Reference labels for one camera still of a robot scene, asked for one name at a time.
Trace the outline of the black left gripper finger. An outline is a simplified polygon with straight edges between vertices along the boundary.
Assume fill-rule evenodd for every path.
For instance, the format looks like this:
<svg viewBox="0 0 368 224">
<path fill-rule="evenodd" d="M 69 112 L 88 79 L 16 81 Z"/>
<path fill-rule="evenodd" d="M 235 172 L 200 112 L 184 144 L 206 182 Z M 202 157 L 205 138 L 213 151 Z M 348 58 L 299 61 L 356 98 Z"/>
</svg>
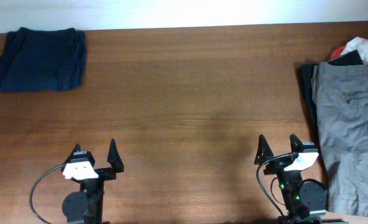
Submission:
<svg viewBox="0 0 368 224">
<path fill-rule="evenodd" d="M 76 144 L 73 148 L 72 152 L 69 154 L 69 156 L 66 158 L 64 164 L 71 164 L 78 162 L 82 158 L 82 151 L 79 144 Z"/>
<path fill-rule="evenodd" d="M 124 164 L 122 162 L 122 159 L 117 151 L 116 142 L 114 139 L 111 140 L 108 156 L 107 156 L 107 162 L 110 163 L 111 168 L 115 172 L 124 172 Z"/>
</svg>

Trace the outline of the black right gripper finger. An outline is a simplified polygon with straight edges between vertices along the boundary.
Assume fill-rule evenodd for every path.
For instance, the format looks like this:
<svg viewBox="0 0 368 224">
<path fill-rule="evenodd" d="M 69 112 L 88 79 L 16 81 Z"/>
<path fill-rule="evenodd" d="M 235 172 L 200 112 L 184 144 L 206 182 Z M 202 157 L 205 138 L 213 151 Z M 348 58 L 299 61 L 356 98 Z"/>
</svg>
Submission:
<svg viewBox="0 0 368 224">
<path fill-rule="evenodd" d="M 302 152 L 303 150 L 303 144 L 295 134 L 290 135 L 290 146 L 292 152 Z"/>
<path fill-rule="evenodd" d="M 254 160 L 255 165 L 261 165 L 265 161 L 273 158 L 274 154 L 263 134 L 259 136 L 257 152 Z"/>
</svg>

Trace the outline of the grey shorts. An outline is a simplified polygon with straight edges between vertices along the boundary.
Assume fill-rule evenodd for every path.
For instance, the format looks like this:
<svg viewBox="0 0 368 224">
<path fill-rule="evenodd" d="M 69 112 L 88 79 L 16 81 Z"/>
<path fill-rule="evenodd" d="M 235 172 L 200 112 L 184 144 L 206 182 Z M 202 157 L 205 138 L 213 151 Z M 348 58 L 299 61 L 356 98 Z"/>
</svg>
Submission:
<svg viewBox="0 0 368 224">
<path fill-rule="evenodd" d="M 368 217 L 368 64 L 321 62 L 311 83 L 328 210 Z"/>
</svg>

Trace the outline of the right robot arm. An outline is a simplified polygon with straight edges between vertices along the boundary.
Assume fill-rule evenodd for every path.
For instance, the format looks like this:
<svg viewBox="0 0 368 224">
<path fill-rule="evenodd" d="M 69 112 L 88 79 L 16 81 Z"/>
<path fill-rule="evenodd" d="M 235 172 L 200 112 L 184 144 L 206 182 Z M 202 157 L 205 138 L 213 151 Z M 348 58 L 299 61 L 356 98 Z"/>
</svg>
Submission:
<svg viewBox="0 0 368 224">
<path fill-rule="evenodd" d="M 290 135 L 291 151 L 275 156 L 264 135 L 259 136 L 254 164 L 257 166 L 257 182 L 278 210 L 278 223 L 321 223 L 326 213 L 328 189 L 315 179 L 303 179 L 301 172 L 310 168 L 319 157 L 319 151 L 313 142 L 303 142 L 295 134 Z M 260 172 L 274 175 L 282 193 L 286 213 L 277 205 L 272 193 L 268 193 Z"/>
</svg>

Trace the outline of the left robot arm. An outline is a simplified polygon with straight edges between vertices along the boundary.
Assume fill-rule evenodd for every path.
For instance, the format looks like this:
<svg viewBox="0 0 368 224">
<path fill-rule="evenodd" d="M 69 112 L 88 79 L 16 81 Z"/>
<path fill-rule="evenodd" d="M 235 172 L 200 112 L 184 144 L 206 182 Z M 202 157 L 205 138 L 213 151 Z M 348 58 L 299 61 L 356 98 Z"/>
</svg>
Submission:
<svg viewBox="0 0 368 224">
<path fill-rule="evenodd" d="M 104 183 L 115 180 L 116 174 L 124 171 L 114 139 L 110 142 L 107 162 L 109 167 L 95 169 L 92 153 L 81 150 L 79 144 L 65 160 L 62 174 L 80 185 L 79 191 L 68 194 L 62 203 L 67 223 L 103 223 Z"/>
</svg>

